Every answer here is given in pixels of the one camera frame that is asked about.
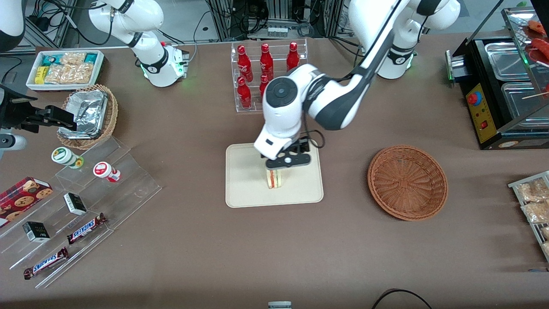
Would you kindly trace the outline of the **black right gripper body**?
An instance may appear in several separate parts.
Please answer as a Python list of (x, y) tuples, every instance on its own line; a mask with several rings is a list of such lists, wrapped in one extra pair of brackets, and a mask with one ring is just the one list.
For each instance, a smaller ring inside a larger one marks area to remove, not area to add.
[(0, 112), (1, 128), (39, 133), (39, 125), (27, 123), (27, 118), (33, 117), (39, 109), (30, 103), (37, 100), (37, 98), (16, 92), (3, 84), (0, 87), (2, 98)]

